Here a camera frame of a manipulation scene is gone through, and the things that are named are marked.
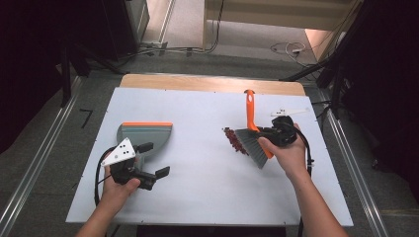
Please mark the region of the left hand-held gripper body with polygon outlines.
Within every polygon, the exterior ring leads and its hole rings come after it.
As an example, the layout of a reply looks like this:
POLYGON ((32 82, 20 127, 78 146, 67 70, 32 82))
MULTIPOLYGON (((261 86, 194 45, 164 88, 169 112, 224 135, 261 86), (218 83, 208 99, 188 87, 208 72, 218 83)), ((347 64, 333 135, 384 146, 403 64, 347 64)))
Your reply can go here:
POLYGON ((136 178, 140 180, 140 189, 151 191, 157 179, 155 175, 142 172, 135 167, 136 155, 139 153, 134 151, 133 146, 130 140, 125 138, 100 162, 100 165, 110 167, 112 178, 117 184, 124 185, 130 179, 136 178))

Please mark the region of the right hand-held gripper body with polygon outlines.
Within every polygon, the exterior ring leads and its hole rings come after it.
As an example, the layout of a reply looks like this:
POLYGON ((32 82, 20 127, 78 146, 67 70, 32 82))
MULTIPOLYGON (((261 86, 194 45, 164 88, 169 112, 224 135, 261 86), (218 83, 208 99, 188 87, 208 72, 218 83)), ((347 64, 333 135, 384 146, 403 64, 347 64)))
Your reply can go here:
POLYGON ((272 120, 272 129, 274 130, 273 143, 276 146, 286 147, 294 143, 298 135, 303 136, 294 126, 293 119, 291 118, 291 115, 301 113, 305 113, 305 110, 279 109, 271 113, 271 116, 274 117, 272 120))

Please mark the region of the grey dustpan orange edge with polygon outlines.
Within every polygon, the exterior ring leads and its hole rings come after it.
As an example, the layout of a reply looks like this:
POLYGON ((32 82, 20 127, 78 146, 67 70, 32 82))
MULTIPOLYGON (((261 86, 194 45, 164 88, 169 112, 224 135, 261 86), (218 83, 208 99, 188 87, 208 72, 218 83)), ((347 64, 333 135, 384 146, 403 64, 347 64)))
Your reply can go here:
POLYGON ((153 143, 151 150, 137 155, 135 167, 142 170, 146 159, 156 154, 166 144, 172 127, 173 123, 169 121, 125 121, 118 128, 117 142, 128 138, 132 145, 153 143))

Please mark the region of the orange hand brush grey bristles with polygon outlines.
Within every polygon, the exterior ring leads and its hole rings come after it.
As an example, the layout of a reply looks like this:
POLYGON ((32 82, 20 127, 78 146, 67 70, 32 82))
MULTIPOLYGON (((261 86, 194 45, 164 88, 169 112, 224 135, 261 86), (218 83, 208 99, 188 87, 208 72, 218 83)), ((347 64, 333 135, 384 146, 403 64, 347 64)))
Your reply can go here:
POLYGON ((245 91, 245 94, 246 127, 235 129, 234 133, 249 157, 253 160, 259 169, 262 169, 267 161, 273 157, 273 153, 263 148, 257 140, 257 133, 259 132, 259 128, 254 122, 254 92, 248 89, 245 91))

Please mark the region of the pile of red kidney beans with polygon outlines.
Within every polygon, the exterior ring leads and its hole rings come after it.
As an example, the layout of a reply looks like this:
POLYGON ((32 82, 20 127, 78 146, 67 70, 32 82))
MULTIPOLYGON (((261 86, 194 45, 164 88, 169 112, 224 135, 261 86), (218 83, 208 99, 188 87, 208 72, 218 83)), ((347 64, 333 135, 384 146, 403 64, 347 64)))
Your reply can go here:
POLYGON ((247 151, 242 146, 241 142, 237 138, 233 129, 231 129, 229 127, 225 127, 223 129, 223 132, 224 132, 226 138, 228 139, 230 145, 235 149, 236 152, 240 152, 244 155, 247 155, 247 151))

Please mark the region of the person's right hand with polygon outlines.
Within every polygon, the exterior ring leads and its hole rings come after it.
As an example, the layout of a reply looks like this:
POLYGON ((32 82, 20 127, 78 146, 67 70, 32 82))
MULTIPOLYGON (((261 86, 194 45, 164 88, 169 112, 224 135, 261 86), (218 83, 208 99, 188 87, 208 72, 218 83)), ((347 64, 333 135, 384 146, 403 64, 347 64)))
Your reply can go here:
POLYGON ((287 177, 293 184, 311 181, 311 178, 306 171, 305 145, 299 135, 294 143, 286 147, 278 147, 265 137, 260 137, 258 142, 263 148, 266 148, 275 155, 287 177))

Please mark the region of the person's left hand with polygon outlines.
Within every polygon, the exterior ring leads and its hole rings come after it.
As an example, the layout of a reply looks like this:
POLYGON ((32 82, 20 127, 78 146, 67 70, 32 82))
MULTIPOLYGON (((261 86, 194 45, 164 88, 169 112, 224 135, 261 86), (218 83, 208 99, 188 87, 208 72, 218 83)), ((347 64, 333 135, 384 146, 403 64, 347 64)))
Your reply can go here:
POLYGON ((139 187, 140 180, 133 178, 124 185, 117 184, 112 178, 109 166, 105 167, 105 178, 98 207, 110 215, 115 215, 123 208, 129 196, 139 187))

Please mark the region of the white board table cover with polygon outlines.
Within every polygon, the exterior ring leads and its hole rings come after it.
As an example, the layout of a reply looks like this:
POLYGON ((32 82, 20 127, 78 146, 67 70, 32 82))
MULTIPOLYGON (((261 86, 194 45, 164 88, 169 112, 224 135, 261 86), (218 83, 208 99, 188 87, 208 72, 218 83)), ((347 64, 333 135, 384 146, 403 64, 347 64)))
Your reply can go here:
POLYGON ((84 222, 95 208, 97 164, 117 144, 125 121, 170 121, 168 142, 148 157, 144 171, 170 173, 150 191, 138 190, 119 223, 181 225, 296 225, 293 186, 275 159, 263 168, 235 151, 224 129, 246 125, 243 92, 219 93, 117 88, 107 108, 67 219, 84 222))

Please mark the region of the black metal stand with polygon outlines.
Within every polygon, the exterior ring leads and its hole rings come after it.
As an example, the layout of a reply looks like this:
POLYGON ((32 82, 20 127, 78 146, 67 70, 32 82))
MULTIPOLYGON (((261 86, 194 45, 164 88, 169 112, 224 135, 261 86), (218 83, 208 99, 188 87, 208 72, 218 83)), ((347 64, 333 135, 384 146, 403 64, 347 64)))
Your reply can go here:
POLYGON ((64 41, 61 44, 60 48, 62 108, 64 108, 68 104, 72 96, 70 66, 73 66, 74 70, 79 76, 88 77, 91 69, 87 63, 87 57, 92 58, 94 61, 98 62, 99 64, 116 74, 126 74, 124 71, 120 70, 119 68, 108 62, 105 58, 94 53, 86 46, 71 41, 64 41))
POLYGON ((361 0, 361 2, 362 4, 348 31, 326 58, 292 76, 282 79, 283 82, 295 82, 312 72, 320 70, 320 75, 315 80, 315 83, 318 88, 326 88, 332 85, 331 102, 325 111, 330 111, 335 119, 340 119, 340 95, 344 84, 344 72, 346 70, 346 62, 349 60, 350 48, 355 45, 355 38, 360 33, 360 28, 368 14, 372 11, 375 0, 361 0))

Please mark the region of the wooden table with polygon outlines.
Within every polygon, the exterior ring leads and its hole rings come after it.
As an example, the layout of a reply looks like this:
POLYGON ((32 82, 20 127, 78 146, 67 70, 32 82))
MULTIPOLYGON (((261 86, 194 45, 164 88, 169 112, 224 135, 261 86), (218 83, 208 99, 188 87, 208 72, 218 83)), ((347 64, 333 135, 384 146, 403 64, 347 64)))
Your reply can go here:
POLYGON ((265 81, 218 76, 127 74, 123 77, 120 86, 123 88, 223 93, 243 93, 246 89, 251 89, 257 94, 264 95, 305 95, 303 86, 298 82, 265 81))

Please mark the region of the grey power strip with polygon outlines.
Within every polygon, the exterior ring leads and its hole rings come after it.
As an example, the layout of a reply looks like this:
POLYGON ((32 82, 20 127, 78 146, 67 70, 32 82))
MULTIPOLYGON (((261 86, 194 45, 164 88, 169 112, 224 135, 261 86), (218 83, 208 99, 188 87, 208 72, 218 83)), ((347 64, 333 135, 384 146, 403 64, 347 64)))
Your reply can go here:
POLYGON ((168 42, 143 42, 139 47, 139 54, 155 55, 163 54, 167 49, 168 42))

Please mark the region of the beige platform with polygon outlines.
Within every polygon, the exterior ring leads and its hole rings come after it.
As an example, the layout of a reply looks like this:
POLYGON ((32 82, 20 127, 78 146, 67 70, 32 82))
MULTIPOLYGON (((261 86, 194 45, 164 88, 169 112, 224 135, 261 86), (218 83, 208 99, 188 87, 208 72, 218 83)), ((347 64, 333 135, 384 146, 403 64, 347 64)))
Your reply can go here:
POLYGON ((204 22, 227 22, 332 31, 363 0, 205 0, 204 22))

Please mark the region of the black cabinet grey side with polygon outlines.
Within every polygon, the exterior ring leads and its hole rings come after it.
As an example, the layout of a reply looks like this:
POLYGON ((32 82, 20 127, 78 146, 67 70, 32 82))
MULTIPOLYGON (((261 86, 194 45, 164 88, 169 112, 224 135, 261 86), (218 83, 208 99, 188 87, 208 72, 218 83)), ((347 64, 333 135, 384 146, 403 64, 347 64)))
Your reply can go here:
POLYGON ((150 20, 146 0, 102 0, 111 36, 111 59, 138 52, 150 20))

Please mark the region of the metal floor rail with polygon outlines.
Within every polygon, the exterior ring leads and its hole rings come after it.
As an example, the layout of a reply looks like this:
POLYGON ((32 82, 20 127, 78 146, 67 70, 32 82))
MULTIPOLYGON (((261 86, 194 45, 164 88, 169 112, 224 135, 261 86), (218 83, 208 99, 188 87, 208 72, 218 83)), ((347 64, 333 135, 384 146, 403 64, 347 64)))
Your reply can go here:
POLYGON ((348 142, 341 121, 334 118, 330 109, 327 109, 326 115, 374 237, 389 237, 385 223, 377 208, 377 204, 369 189, 368 183, 358 165, 352 147, 348 142))
POLYGON ((53 148, 56 139, 60 135, 63 126, 65 125, 75 102, 78 99, 80 88, 83 85, 83 79, 80 76, 76 76, 71 84, 73 94, 70 96, 66 105, 59 109, 52 125, 50 126, 46 136, 44 137, 42 144, 37 149, 35 156, 33 157, 29 168, 24 173, 24 176, 19 183, 18 187, 12 192, 9 198, 5 210, 2 212, 0 218, 0 237, 8 237, 10 231, 15 224, 25 202, 27 201, 35 182, 38 179, 42 168, 47 161, 49 153, 53 148))

